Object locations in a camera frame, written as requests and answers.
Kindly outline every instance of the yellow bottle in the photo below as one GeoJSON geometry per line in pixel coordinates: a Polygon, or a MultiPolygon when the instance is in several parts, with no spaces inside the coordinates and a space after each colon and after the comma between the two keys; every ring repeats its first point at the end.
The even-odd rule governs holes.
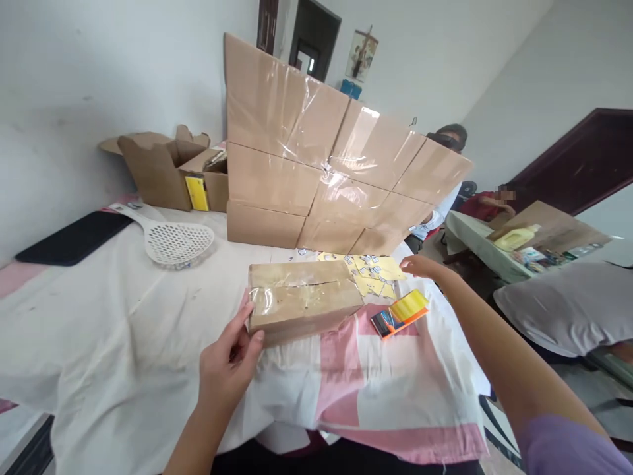
{"type": "Polygon", "coordinates": [[[541,229],[539,224],[532,224],[527,228],[519,228],[505,233],[502,237],[494,242],[502,251],[512,252],[517,250],[523,244],[534,238],[536,231],[541,229]]]}

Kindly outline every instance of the white shirt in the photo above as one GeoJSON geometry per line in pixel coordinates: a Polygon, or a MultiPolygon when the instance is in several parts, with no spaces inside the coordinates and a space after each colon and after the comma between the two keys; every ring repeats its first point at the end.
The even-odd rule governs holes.
{"type": "Polygon", "coordinates": [[[570,263],[498,289],[508,320],[546,350],[573,358],[633,338],[633,270],[570,263]]]}
{"type": "Polygon", "coordinates": [[[448,194],[448,196],[444,198],[442,202],[433,210],[431,220],[428,223],[416,226],[415,229],[411,231],[411,234],[417,236],[421,241],[424,241],[427,238],[429,232],[433,231],[436,228],[439,228],[444,220],[446,220],[446,215],[450,211],[450,207],[453,205],[453,203],[455,203],[455,199],[457,198],[457,194],[460,192],[461,187],[462,182],[460,181],[459,184],[448,194]]]}

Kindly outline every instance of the yellow paper scrap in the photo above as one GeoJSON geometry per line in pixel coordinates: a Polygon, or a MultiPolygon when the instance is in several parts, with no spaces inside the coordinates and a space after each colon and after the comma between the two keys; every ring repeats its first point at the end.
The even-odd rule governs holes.
{"type": "Polygon", "coordinates": [[[402,270],[393,257],[352,256],[359,274],[377,280],[404,280],[402,270]]]}
{"type": "Polygon", "coordinates": [[[321,253],[317,259],[319,261],[344,261],[363,297],[367,294],[374,294],[395,299],[396,293],[394,292],[393,283],[387,282],[387,280],[405,278],[395,260],[392,257],[373,257],[373,259],[377,259],[375,264],[378,264],[381,268],[376,273],[370,270],[363,257],[366,256],[321,253]]]}

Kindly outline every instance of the green tablecloth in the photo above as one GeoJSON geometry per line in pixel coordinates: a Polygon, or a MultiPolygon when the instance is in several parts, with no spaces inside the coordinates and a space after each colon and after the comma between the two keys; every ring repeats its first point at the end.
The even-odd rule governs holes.
{"type": "Polygon", "coordinates": [[[451,211],[444,225],[449,254],[470,249],[507,284],[522,282],[538,275],[487,240],[486,236],[493,230],[484,221],[451,211]]]}

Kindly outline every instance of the white plastic spatula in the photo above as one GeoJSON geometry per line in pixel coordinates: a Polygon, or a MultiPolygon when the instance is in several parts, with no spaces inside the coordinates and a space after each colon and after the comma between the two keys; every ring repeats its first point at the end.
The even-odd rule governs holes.
{"type": "Polygon", "coordinates": [[[213,242],[213,230],[202,224],[151,220],[121,203],[114,203],[110,208],[139,223],[145,231],[147,255],[171,269],[191,267],[213,242]]]}

